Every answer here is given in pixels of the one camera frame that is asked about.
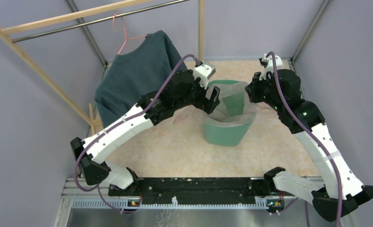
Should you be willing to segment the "pink plastic trash bag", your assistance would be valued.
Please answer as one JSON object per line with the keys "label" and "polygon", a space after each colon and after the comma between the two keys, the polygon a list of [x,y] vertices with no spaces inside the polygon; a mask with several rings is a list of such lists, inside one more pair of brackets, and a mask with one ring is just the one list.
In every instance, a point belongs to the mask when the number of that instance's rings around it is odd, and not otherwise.
{"label": "pink plastic trash bag", "polygon": [[220,104],[211,114],[188,106],[174,116],[174,124],[203,123],[217,127],[235,127],[251,124],[255,120],[256,105],[249,101],[245,91],[247,82],[236,80],[214,80],[208,84],[206,96],[209,97],[214,87],[220,89]]}

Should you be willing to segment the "green plastic trash bin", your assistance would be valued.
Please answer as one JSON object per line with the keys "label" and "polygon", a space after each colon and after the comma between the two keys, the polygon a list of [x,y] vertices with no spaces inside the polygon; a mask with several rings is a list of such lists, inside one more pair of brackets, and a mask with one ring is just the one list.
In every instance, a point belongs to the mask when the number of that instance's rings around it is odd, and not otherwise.
{"label": "green plastic trash bin", "polygon": [[241,142],[251,125],[252,123],[235,127],[217,127],[203,124],[203,134],[210,144],[233,147]]}

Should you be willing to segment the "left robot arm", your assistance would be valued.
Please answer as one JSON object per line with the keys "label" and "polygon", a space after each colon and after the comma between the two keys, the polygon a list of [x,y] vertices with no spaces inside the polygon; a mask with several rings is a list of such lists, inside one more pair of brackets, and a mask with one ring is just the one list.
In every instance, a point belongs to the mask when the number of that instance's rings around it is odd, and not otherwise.
{"label": "left robot arm", "polygon": [[81,171],[91,190],[105,182],[120,188],[125,195],[135,194],[138,188],[136,173],[129,167],[109,166],[106,158],[135,135],[188,105],[212,113],[220,104],[218,87],[213,88],[209,98],[206,97],[208,80],[214,73],[215,69],[206,64],[194,70],[178,71],[158,91],[143,95],[126,114],[102,131],[85,139],[73,139],[75,169]]}

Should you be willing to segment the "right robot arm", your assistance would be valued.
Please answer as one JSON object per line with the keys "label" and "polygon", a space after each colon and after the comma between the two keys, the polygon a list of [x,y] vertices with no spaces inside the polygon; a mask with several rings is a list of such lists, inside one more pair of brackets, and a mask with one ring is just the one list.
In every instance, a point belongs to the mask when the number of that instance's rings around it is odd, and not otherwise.
{"label": "right robot arm", "polygon": [[266,193],[290,193],[311,204],[326,221],[334,222],[373,199],[373,186],[359,180],[336,147],[324,116],[311,101],[301,97],[301,80],[292,70],[256,72],[245,90],[252,103],[266,103],[280,122],[303,145],[315,164],[321,182],[300,177],[282,167],[264,175]]}

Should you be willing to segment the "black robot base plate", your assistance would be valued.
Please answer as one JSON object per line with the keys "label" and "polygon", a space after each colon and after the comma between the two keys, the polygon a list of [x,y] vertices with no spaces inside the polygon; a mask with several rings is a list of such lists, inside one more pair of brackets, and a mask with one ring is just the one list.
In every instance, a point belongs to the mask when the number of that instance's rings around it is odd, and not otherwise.
{"label": "black robot base plate", "polygon": [[108,195],[133,196],[143,205],[170,204],[173,198],[180,205],[237,205],[254,204],[257,197],[281,197],[263,178],[255,177],[140,178],[130,189],[111,185]]}

